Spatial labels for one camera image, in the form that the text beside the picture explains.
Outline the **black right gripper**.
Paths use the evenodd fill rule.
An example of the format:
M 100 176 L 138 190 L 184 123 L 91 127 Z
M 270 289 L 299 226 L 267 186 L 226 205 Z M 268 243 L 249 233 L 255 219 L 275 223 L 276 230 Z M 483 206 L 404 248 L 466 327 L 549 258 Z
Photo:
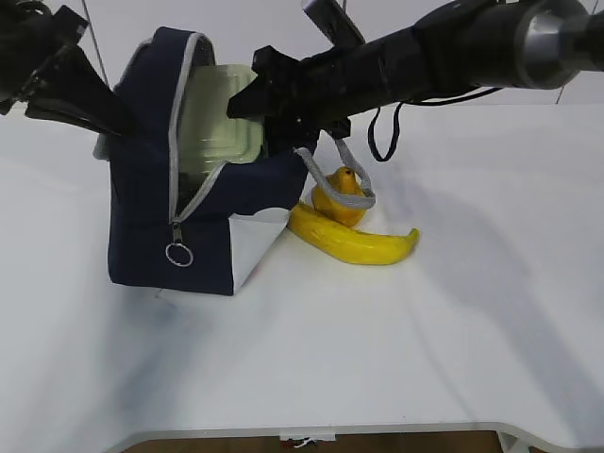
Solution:
M 350 117 L 392 102 L 386 45 L 373 40 L 357 47 L 332 47 L 296 59 L 271 45 L 255 51 L 257 77 L 228 101 L 231 119 L 261 116 L 267 140 L 316 145 L 324 130 L 350 135 Z

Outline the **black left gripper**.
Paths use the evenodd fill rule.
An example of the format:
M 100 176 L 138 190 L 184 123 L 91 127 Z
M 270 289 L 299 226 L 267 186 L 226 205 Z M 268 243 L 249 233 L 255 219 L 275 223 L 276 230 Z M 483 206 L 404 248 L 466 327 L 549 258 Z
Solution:
M 67 6 L 1 6 L 1 113 L 25 102 L 25 116 L 125 136 L 136 129 L 126 104 L 79 47 L 89 21 Z

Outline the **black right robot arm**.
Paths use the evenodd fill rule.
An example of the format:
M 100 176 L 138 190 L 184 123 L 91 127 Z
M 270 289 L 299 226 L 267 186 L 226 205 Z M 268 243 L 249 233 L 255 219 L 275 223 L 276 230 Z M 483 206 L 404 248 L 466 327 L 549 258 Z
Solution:
M 302 8 L 330 48 L 305 59 L 257 50 L 255 79 L 230 98 L 229 117 L 343 139 L 352 116 L 392 103 L 437 107 L 504 89 L 556 90 L 603 68 L 603 16 L 579 1 L 451 1 L 373 41 L 336 1 Z

